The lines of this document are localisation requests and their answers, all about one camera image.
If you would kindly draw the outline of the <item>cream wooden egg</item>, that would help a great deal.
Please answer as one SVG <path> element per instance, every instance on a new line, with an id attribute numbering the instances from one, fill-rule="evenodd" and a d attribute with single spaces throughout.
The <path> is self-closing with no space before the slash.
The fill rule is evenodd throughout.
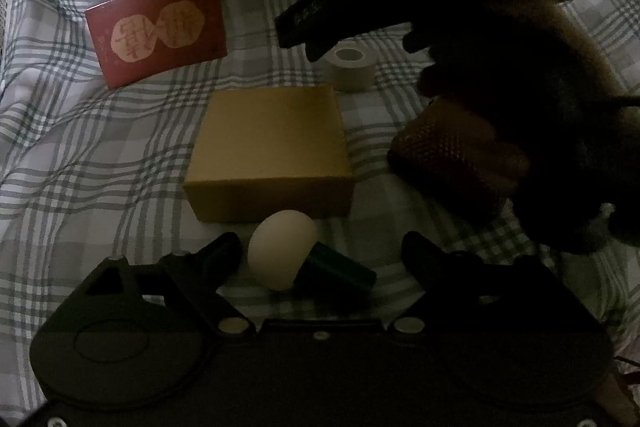
<path id="1" fill-rule="evenodd" d="M 297 210 L 273 213 L 254 231 L 247 248 L 250 273 L 272 291 L 293 286 L 311 248 L 320 241 L 314 220 Z"/>

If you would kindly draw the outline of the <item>dark red mesh pouch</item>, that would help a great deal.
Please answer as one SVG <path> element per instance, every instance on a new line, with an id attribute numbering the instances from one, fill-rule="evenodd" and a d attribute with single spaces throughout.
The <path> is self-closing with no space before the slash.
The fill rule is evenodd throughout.
<path id="1" fill-rule="evenodd" d="M 417 190 L 503 200 L 523 178 L 527 161 L 485 121 L 436 101 L 396 134 L 387 165 Z"/>

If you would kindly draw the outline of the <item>tan cardboard box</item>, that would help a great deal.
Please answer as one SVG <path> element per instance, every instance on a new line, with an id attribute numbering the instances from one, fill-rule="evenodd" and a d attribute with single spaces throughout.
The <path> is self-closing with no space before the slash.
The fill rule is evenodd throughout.
<path id="1" fill-rule="evenodd" d="M 352 208 L 355 175 L 329 86 L 216 91 L 183 191 L 202 222 L 259 222 L 280 210 L 324 219 Z"/>

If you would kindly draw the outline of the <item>dark green cylinder tube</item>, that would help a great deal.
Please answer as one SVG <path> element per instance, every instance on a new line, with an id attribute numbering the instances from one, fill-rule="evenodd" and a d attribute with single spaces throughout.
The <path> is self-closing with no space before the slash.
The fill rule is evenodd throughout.
<path id="1" fill-rule="evenodd" d="M 376 273 L 321 242 L 314 243 L 293 282 L 295 294 L 326 309 L 355 309 L 373 291 Z"/>

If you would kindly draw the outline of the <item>beige tape roll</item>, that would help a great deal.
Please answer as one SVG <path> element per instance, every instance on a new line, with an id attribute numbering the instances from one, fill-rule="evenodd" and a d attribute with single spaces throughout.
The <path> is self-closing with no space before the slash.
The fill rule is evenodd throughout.
<path id="1" fill-rule="evenodd" d="M 322 58 L 322 80 L 335 90 L 364 91 L 373 86 L 376 71 L 375 53 L 358 42 L 342 42 Z"/>

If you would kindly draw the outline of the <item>red envelope with gold emblem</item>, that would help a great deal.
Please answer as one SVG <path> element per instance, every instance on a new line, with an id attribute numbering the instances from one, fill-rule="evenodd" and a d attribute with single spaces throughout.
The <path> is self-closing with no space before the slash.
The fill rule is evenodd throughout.
<path id="1" fill-rule="evenodd" d="M 227 55 L 221 0 L 107 0 L 85 17 L 110 89 Z"/>

